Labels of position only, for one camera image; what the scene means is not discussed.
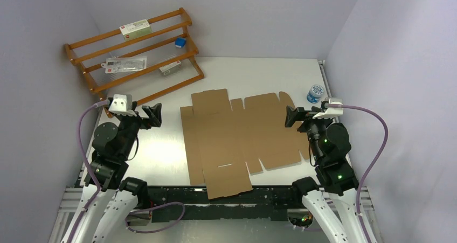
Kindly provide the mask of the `brown cardboard box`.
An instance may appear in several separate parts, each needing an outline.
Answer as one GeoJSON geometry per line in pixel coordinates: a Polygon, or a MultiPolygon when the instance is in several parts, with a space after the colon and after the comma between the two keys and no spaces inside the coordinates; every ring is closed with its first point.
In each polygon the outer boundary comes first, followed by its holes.
{"type": "Polygon", "coordinates": [[[250,175],[309,159],[297,124],[285,127],[285,92],[230,99],[226,89],[191,95],[180,108],[189,180],[205,184],[208,199],[253,189],[250,175]]]}

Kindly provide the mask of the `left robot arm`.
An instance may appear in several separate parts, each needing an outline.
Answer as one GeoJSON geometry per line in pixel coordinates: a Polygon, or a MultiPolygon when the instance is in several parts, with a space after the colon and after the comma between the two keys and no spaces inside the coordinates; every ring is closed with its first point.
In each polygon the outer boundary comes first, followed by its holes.
{"type": "Polygon", "coordinates": [[[152,207],[147,182],[125,173],[139,131],[161,126],[162,104],[142,106],[147,117],[139,116],[136,102],[121,105],[110,98],[90,109],[101,106],[108,106],[120,123],[105,122],[94,131],[92,160],[84,160],[87,176],[63,242],[107,242],[132,210],[152,207]]]}

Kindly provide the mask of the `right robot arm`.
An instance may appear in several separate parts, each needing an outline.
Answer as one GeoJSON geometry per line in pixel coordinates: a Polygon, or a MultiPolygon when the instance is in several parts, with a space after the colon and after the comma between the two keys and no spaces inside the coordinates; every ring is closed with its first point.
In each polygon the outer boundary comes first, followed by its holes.
{"type": "Polygon", "coordinates": [[[291,201],[312,214],[330,242],[376,242],[360,202],[359,181],[346,159],[349,134],[327,112],[317,107],[286,108],[285,127],[301,122],[297,130],[307,135],[317,177],[293,182],[291,201]]]}

